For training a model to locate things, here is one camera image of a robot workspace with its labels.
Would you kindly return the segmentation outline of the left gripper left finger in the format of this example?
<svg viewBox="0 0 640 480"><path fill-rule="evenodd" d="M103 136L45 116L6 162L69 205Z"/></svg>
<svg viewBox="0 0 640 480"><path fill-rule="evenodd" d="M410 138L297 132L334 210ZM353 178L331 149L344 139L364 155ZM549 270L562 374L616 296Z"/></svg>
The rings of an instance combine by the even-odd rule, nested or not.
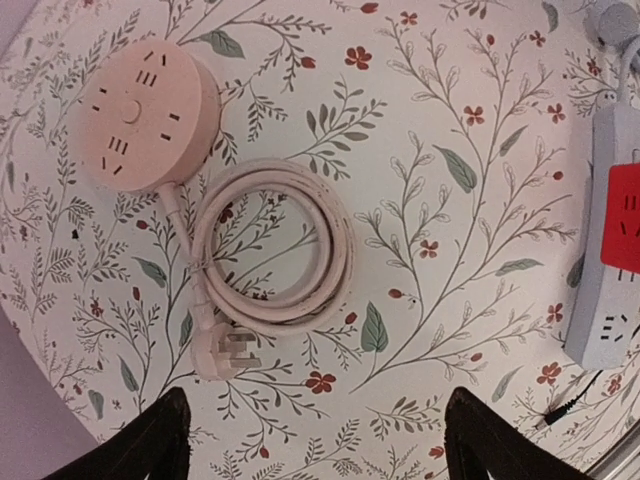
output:
<svg viewBox="0 0 640 480"><path fill-rule="evenodd" d="M55 479L186 479L191 410L173 387L107 442L47 476Z"/></svg>

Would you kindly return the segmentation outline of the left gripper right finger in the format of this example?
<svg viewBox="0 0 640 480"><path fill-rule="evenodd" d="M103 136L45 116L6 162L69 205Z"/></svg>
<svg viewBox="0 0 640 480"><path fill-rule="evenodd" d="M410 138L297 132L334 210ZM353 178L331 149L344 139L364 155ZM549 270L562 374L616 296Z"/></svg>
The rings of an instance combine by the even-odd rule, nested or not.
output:
<svg viewBox="0 0 640 480"><path fill-rule="evenodd" d="M538 447L466 388L445 409L444 448L451 480L587 480Z"/></svg>

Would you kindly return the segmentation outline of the black power adapter with cable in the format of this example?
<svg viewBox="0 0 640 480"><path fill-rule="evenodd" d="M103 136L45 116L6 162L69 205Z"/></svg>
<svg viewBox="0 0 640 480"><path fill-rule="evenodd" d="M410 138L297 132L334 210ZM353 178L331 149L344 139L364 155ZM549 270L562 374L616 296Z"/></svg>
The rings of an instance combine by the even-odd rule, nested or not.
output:
<svg viewBox="0 0 640 480"><path fill-rule="evenodd" d="M589 383L584 387L584 389L578 395L576 395L573 399L571 399L570 401L567 401L566 403L555 408L554 410L551 410L546 414L544 414L541 420L536 424L535 429L539 431L544 428L550 427L551 425L556 423L558 420L566 416L568 412L571 411L573 407L578 403L578 401L581 400L587 394L589 389L594 385L594 383L598 380L598 378L601 376L602 373L603 371L599 370L594 375L594 377L589 381Z"/></svg>

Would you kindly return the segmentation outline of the light blue power strip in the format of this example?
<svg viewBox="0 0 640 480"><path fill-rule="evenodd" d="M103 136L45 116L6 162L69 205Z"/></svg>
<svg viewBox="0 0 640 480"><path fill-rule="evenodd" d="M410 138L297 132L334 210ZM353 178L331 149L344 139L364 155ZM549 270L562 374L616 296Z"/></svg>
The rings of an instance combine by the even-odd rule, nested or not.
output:
<svg viewBox="0 0 640 480"><path fill-rule="evenodd" d="M609 170L639 164L639 99L629 85L639 71L639 14L627 1L598 1L590 24L596 40L617 53L619 71L613 100L592 120L583 269L564 351L585 370L608 370L623 363L639 311L639 273L605 265L600 258Z"/></svg>

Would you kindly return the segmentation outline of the red cube socket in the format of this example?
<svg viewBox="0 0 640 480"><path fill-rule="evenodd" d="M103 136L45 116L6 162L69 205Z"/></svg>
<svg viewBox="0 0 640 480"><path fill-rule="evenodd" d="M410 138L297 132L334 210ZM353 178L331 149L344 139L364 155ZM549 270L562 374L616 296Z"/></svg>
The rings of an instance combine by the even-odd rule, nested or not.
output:
<svg viewBox="0 0 640 480"><path fill-rule="evenodd" d="M639 273L639 164L615 165L609 170L601 261Z"/></svg>

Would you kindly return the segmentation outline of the pink round power strip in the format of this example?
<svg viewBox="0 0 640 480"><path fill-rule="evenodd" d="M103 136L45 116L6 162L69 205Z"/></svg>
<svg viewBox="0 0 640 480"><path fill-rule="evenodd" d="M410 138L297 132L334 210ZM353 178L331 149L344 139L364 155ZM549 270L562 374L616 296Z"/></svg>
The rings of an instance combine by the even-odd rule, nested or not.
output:
<svg viewBox="0 0 640 480"><path fill-rule="evenodd" d="M349 295L355 267L354 229L340 197L326 181L284 159L227 169L209 186L195 225L186 225L177 188L201 169L221 113L216 80L200 61L174 43L146 40L98 69L72 117L73 151L98 184L159 196L192 269L191 361L207 381L259 367L247 350L258 335L294 336L325 325ZM224 208L260 190L294 200L318 241L316 260L299 287L266 302L230 287L211 256Z"/></svg>

